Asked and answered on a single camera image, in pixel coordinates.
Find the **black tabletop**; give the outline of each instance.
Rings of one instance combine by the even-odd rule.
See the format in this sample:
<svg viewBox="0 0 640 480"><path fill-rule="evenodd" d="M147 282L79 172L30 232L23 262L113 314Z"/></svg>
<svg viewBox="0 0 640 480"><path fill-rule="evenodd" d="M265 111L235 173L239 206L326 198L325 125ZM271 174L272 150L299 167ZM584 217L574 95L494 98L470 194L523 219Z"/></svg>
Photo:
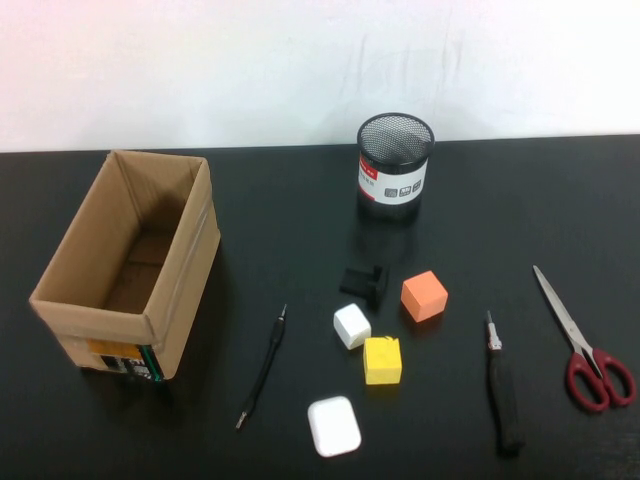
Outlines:
<svg viewBox="0 0 640 480"><path fill-rule="evenodd" d="M638 402L601 415L570 399L569 343L537 264L587 340L640 372L640 137L445 142L410 225L356 213L357 148L195 149L222 244L176 378L82 373L27 298L106 152L0 156L0 477L639 478ZM345 267L389 263L377 312L338 291ZM433 270L445 315L417 328L402 281ZM355 301L400 339L398 386L367 387L333 313ZM287 330L236 434L271 326ZM484 312L511 362L527 445L496 452ZM345 395L362 445L315 451L308 406Z"/></svg>

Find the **open cardboard box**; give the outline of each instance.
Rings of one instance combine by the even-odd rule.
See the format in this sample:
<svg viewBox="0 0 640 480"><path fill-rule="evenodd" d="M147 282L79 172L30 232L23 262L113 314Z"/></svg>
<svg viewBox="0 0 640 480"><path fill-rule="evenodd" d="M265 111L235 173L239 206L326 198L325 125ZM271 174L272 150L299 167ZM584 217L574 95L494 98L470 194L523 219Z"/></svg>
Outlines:
<svg viewBox="0 0 640 480"><path fill-rule="evenodd" d="M29 301L76 365L170 379L219 242L204 158L114 151Z"/></svg>

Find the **precision screwdriver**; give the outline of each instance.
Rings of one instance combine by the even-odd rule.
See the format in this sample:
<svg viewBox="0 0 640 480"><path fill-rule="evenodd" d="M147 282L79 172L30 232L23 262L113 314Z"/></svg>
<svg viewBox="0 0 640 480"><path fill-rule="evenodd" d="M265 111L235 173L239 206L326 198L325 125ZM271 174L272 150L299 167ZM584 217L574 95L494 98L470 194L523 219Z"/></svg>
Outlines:
<svg viewBox="0 0 640 480"><path fill-rule="evenodd" d="M500 446L508 454L517 454L524 446L524 437L518 423L518 409L509 364L502 352L496 326L487 311L489 332L489 385L498 414Z"/></svg>
<svg viewBox="0 0 640 480"><path fill-rule="evenodd" d="M269 373L269 369L271 368L271 364L273 363L273 357L275 357L276 350L278 350L278 346L280 346L280 342L282 341L282 337L284 336L284 320L286 317L287 305L285 304L284 308L282 309L282 313L273 324L267 356L264 359L262 369L260 370L260 374L258 375L256 383L253 385L253 389L249 394L249 398L247 398L247 401L242 407L242 413L240 414L238 423L236 423L236 431L240 431L245 420L251 416L251 414L253 413L253 409L256 407L258 397L260 396L260 392L262 391L264 382L267 379L267 374Z"/></svg>

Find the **black mesh cylinder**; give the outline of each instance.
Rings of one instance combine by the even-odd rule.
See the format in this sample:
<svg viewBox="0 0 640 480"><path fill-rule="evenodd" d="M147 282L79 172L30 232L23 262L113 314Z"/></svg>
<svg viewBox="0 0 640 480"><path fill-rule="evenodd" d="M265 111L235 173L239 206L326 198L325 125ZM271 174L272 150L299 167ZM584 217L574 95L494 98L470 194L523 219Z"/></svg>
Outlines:
<svg viewBox="0 0 640 480"><path fill-rule="evenodd" d="M392 220L415 215L434 145L431 128L414 116L385 113L367 120L358 131L361 210Z"/></svg>

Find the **black plastic clip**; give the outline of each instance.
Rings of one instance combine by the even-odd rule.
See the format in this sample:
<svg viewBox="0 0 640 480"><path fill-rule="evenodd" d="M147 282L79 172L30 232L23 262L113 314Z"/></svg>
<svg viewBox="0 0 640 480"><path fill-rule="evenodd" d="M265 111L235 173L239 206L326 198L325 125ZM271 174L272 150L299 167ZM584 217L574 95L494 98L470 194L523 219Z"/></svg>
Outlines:
<svg viewBox="0 0 640 480"><path fill-rule="evenodd" d="M375 265L373 272L347 268L342 276L340 291L365 298L370 307L380 305L389 280L389 267Z"/></svg>

